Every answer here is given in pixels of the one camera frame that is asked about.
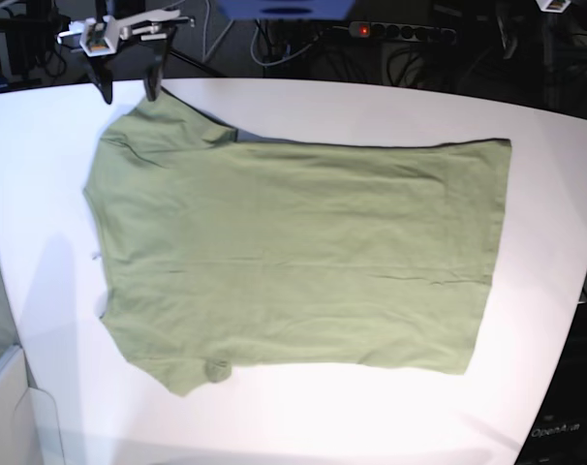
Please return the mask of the white bin at left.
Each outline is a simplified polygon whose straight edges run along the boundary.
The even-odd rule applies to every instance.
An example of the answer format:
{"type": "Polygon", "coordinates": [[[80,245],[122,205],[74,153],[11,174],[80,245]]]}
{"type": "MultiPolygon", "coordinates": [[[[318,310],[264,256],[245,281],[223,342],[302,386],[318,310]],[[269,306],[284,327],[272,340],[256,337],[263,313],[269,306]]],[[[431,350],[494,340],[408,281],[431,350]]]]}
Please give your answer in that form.
{"type": "Polygon", "coordinates": [[[0,464],[64,464],[55,402],[31,387],[23,350],[0,351],[0,464]]]}

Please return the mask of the green T-shirt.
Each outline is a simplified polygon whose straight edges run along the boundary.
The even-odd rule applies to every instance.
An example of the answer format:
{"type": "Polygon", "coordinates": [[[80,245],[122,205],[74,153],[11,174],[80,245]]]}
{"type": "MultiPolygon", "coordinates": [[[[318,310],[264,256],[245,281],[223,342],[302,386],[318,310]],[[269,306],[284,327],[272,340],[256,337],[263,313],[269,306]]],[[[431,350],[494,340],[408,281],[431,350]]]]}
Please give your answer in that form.
{"type": "Polygon", "coordinates": [[[242,139],[164,94],[102,133],[84,188],[121,355],[170,392],[241,366],[460,375],[498,257],[511,145],[242,139]]]}

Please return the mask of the blue box overhead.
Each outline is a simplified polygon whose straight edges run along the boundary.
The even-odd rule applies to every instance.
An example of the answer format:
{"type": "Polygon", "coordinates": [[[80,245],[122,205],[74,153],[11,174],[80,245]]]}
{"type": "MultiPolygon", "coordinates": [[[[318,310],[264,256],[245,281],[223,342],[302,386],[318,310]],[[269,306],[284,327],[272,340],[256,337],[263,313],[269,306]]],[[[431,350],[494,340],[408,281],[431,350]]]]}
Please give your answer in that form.
{"type": "Polygon", "coordinates": [[[217,5],[229,18],[250,19],[343,19],[354,0],[219,0],[217,5]]]}

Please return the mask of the black power strip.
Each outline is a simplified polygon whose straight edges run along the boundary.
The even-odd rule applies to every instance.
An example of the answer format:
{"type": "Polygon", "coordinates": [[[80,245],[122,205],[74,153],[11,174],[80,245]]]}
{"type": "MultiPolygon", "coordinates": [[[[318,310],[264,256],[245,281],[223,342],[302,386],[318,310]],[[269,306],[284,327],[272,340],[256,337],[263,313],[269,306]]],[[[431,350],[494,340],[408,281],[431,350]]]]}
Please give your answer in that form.
{"type": "Polygon", "coordinates": [[[414,24],[352,21],[348,24],[347,30],[353,38],[378,41],[453,46],[457,44],[458,39],[454,29],[414,24]]]}

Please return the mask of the black OpenArm base box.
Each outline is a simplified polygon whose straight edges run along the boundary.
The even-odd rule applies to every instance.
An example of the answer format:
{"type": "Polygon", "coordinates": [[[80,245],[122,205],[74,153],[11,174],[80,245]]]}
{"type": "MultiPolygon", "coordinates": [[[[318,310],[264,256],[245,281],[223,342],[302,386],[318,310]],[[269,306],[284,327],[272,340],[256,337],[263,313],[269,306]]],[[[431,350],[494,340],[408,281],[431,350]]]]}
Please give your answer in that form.
{"type": "Polygon", "coordinates": [[[577,306],[561,357],[517,464],[587,464],[587,303],[577,306]]]}

